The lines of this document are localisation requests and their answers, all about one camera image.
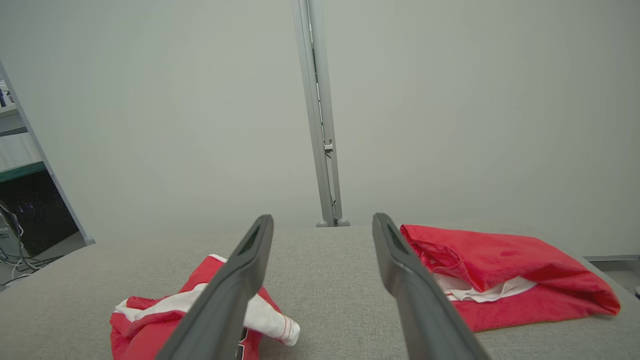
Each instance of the red cloth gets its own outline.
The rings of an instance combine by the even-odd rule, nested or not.
[[[191,273],[187,283],[180,289],[179,293],[193,290],[197,284],[209,282],[213,275],[224,265],[221,261],[207,256],[207,258]],[[258,294],[273,309],[282,313],[280,308],[273,302],[264,288]],[[126,307],[144,310],[156,305],[160,300],[165,299],[145,299],[141,297],[129,297],[126,300]],[[111,351],[113,358],[120,359],[153,359],[162,349],[164,343],[169,339],[173,330],[185,315],[179,310],[165,311],[162,313],[144,316],[136,321],[129,321],[123,313],[114,312],[111,315]],[[238,350],[236,359],[258,359],[258,346],[262,334],[258,331],[244,328],[242,338],[238,339]]]
[[[400,231],[430,271],[463,279],[476,290],[518,276],[537,283],[495,302],[452,302],[473,331],[620,311],[604,280],[539,239],[418,225],[402,225]]]

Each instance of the gray table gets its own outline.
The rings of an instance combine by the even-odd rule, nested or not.
[[[537,235],[519,227],[429,225]],[[79,249],[0,293],[0,356],[110,357],[109,316],[116,304],[132,295],[175,293],[206,255],[228,256],[242,235],[99,241]],[[492,357],[621,359],[640,354],[640,302],[581,261],[612,285],[621,313],[479,333]],[[264,338],[264,359],[406,357],[396,302],[380,281],[370,227],[276,230],[264,285],[301,326],[292,348]]]

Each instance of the metal frame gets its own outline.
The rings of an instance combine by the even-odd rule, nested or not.
[[[628,261],[640,260],[640,255],[608,255],[608,256],[585,256],[584,259],[590,263],[596,261]]]
[[[56,185],[56,189],[58,189],[58,192],[60,193],[60,197],[62,197],[62,201],[65,202],[65,205],[69,210],[71,217],[74,219],[76,226],[78,226],[78,230],[80,231],[80,233],[84,238],[84,243],[86,245],[94,244],[95,240],[87,235],[86,231],[82,227],[82,224],[80,224],[80,220],[78,220],[76,212],[71,207],[71,203],[69,203],[69,199],[65,195],[64,190],[62,190],[62,186],[60,186],[60,183],[56,178],[56,174],[53,172],[53,168],[51,168],[51,164],[49,163],[49,160],[47,159],[47,156],[45,155],[44,150],[42,150],[42,146],[40,146],[38,137],[36,136],[36,133],[33,131],[33,127],[31,126],[29,119],[27,119],[27,115],[24,113],[24,109],[22,108],[20,99],[18,98],[18,93],[13,88],[13,85],[11,84],[11,80],[9,80],[9,76],[7,75],[4,69],[4,65],[2,64],[2,61],[0,61],[0,76],[2,76],[2,78],[4,79],[4,82],[6,83],[6,86],[9,88],[9,91],[11,92],[11,96],[13,97],[13,101],[16,107],[18,108],[18,112],[20,113],[20,116],[22,117],[22,123],[24,123],[24,126],[27,129],[27,132],[31,135],[31,139],[33,139],[33,143],[36,145],[36,149],[40,153],[40,157],[42,158],[42,161],[44,162],[45,167],[47,167],[47,171],[49,172],[49,175],[51,176],[53,183]]]
[[[335,194],[335,212],[336,218],[342,219],[342,198],[340,197],[340,181],[338,180],[338,151],[333,129],[333,106],[331,102],[331,85],[329,83],[329,62],[326,57],[326,40],[324,38],[323,6],[320,0],[308,0],[308,4],[314,41],[316,74],[320,91],[324,144],[333,146],[331,151],[331,171],[333,192]]]
[[[329,186],[329,173],[326,167],[326,155],[324,154],[320,103],[318,102],[318,92],[316,88],[316,65],[314,63],[311,33],[308,25],[307,0],[291,0],[291,7],[293,9],[293,20],[296,28],[296,39],[298,41],[302,83],[305,91],[305,100],[307,101],[307,116],[316,163],[320,205],[322,207],[323,219],[326,222],[325,224],[319,222],[318,226],[333,225],[331,189]]]
[[[322,4],[316,0],[308,1],[291,0],[291,7],[298,41],[302,82],[307,101],[307,115],[316,163],[320,205],[324,219],[318,222],[317,226],[348,226],[349,221],[342,217],[342,198],[340,196],[338,156],[333,129],[329,68],[324,43]],[[331,153],[331,179],[326,152]]]

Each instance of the white wall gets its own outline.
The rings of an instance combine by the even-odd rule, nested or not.
[[[0,33],[96,241],[321,219],[289,1],[5,1]]]
[[[640,2],[327,1],[344,217],[640,254]]]

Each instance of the folded red towel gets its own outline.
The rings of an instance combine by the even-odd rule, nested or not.
[[[620,311],[604,280],[539,239],[418,225],[402,225],[400,230],[429,270],[462,279],[478,291],[515,277],[537,283],[493,302],[454,301],[473,331]]]

